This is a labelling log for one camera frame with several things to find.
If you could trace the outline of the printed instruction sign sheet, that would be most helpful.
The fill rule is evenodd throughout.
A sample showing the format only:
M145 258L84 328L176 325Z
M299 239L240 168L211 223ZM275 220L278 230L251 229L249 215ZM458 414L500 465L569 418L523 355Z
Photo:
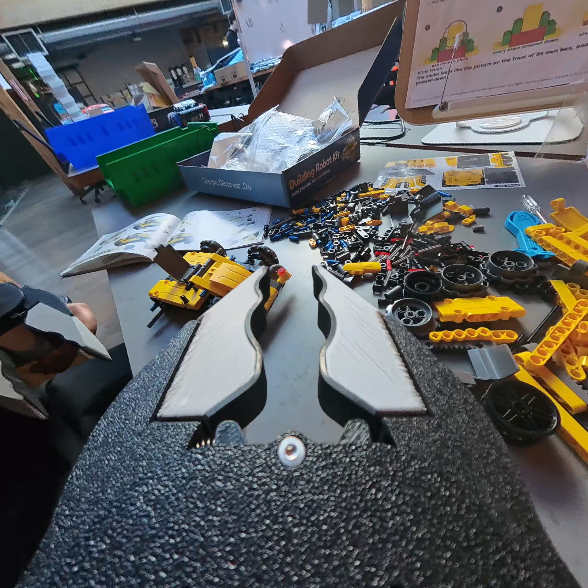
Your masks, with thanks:
M587 1L407 1L396 109L415 125L571 105L587 92Z

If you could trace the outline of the green plastic bin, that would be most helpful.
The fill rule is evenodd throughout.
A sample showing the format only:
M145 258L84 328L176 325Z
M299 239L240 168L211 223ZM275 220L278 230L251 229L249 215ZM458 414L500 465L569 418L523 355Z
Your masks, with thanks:
M140 208L185 185L178 162L209 151L216 122L189 122L97 156L105 181L126 206Z

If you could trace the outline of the yellow toy brick vehicle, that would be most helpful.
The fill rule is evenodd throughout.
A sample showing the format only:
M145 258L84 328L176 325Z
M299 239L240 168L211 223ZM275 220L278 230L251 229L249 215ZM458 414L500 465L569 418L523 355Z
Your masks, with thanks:
M275 252L264 245L248 248L244 262L228 255L224 247L213 240L202 241L200 249L185 255L172 245L158 245L155 252L154 262L167 277L158 281L148 293L151 311L156 312L148 328L154 326L169 307L205 312L261 267L269 271L270 293L264 306L269 311L292 276L280 264Z

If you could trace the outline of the building instruction booklet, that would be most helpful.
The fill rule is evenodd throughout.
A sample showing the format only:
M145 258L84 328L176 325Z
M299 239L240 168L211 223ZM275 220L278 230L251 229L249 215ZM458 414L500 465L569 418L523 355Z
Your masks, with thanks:
M237 210L197 210L183 218L154 213L133 221L119 231L101 236L61 277L73 277L133 263L151 263L156 248L170 245L177 252L202 249L214 241L225 250L261 245L272 211L267 206Z

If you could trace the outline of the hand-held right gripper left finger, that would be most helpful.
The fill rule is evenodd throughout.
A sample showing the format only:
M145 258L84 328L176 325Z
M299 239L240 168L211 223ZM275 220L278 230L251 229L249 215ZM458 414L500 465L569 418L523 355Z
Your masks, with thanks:
M267 267L206 311L197 321L164 389L158 421L251 424L263 410L267 383L259 337L266 327Z

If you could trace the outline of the blue plastic bin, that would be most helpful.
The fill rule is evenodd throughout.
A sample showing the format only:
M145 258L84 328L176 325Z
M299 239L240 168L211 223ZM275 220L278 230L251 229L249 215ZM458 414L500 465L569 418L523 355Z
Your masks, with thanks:
M143 105L127 106L45 131L55 154L77 171L98 165L96 158L155 135Z

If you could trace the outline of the grey desk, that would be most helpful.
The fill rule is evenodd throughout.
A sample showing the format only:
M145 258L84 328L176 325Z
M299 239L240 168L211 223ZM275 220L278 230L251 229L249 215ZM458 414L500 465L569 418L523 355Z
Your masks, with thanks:
M587 213L587 169L568 156L531 158L517 155L525 189L476 189L455 193L458 202L488 206L484 233L458 227L457 240L484 252L517 245L504 228L509 212L521 209L520 196L531 195L544 210L552 199ZM246 429L252 443L273 442L282 433L299 432L313 442L334 443L342 427L324 413L318 398L319 351L325 338L317 324L312 266L320 255L305 242L284 239L268 243L292 278L268 316L261 345L268 382L262 413ZM154 327L148 323L148 290L163 276L155 265L138 263L108 271L130 366L136 375L186 322L190 311L174 307ZM587 587L587 465L559 437L538 446L510 447L512 459L533 498L534 506L562 559L582 587Z

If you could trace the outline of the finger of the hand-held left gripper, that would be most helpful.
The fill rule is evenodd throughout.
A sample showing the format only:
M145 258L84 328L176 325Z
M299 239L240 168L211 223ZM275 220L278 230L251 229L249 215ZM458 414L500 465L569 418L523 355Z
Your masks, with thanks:
M43 386L26 383L10 356L1 354L1 408L20 416L47 420L48 411L42 402L44 392Z
M53 335L82 350L88 356L104 361L112 358L100 340L68 308L57 308L38 302L26 311L24 324L29 329L46 335Z

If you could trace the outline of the person's legs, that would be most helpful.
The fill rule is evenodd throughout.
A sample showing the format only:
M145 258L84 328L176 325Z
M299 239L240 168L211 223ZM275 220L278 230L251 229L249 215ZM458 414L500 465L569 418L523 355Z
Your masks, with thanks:
M1 587L13 587L42 540L88 437L132 378L124 343L42 386L46 420L1 408Z

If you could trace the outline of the yellow sticker sheet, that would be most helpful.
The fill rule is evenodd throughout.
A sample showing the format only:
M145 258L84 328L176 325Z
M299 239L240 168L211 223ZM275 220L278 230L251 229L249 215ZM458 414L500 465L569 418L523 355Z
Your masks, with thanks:
M374 185L388 193L413 193L429 185L451 193L476 188L526 187L514 152L478 153L387 162Z

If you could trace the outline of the person's left hand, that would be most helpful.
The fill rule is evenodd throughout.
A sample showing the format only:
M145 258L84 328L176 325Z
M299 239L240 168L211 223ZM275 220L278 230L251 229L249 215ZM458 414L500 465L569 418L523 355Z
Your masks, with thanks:
M67 308L92 333L96 334L98 321L90 307L84 303L68 303ZM52 342L51 352L34 361L29 371L44 376L66 371L77 361L77 348L66 342Z

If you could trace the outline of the clear bags of brick parts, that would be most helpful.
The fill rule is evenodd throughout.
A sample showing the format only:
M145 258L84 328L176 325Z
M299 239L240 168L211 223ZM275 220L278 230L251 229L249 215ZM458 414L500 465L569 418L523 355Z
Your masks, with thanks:
M351 117L336 98L314 120L273 107L239 131L220 133L212 143L208 168L283 172L352 128Z

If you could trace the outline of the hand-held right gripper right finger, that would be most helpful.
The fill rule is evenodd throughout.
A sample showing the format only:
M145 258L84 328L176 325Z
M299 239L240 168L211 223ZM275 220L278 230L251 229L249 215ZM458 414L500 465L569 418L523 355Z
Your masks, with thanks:
M319 403L334 420L422 416L426 404L384 315L323 266L312 267L318 326Z

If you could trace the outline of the pile of loose toy bricks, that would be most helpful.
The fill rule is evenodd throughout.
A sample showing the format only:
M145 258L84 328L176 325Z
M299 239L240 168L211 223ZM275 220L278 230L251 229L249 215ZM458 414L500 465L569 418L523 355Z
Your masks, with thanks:
M305 241L351 286L370 280L386 315L432 352L467 354L470 386L506 442L531 446L556 433L587 462L587 218L552 201L506 217L518 247L482 252L452 232L483 233L488 207L459 204L429 185L388 193L372 183L292 210L264 239Z

